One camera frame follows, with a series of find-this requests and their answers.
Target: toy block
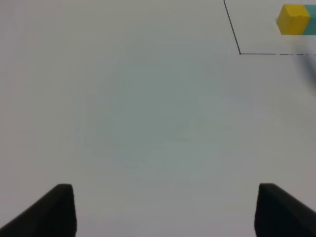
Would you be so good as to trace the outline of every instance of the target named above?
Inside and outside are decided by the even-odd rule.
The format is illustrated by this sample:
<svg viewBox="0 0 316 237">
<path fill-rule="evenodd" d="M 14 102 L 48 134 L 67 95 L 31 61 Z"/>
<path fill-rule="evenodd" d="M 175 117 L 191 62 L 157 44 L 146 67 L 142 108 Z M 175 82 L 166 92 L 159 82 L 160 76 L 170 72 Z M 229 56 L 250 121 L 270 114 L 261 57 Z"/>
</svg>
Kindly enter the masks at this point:
<svg viewBox="0 0 316 237">
<path fill-rule="evenodd" d="M 310 14 L 301 4 L 285 4 L 276 21 L 282 35 L 302 35 L 310 21 Z"/>
<path fill-rule="evenodd" d="M 305 8 L 311 19 L 304 31 L 304 35 L 316 35 L 316 5 L 305 5 Z"/>
</svg>

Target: white table surface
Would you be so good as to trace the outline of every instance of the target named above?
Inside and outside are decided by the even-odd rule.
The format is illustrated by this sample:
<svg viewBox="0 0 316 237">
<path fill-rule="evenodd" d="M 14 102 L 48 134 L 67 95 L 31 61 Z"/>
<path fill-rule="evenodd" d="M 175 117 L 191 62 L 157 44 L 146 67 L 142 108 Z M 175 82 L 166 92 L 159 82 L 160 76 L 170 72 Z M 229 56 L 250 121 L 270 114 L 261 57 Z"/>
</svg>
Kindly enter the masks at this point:
<svg viewBox="0 0 316 237">
<path fill-rule="evenodd" d="M 262 182 L 316 209 L 315 108 L 222 0 L 3 0 L 0 225 L 71 183 L 78 237 L 254 237 Z"/>
</svg>

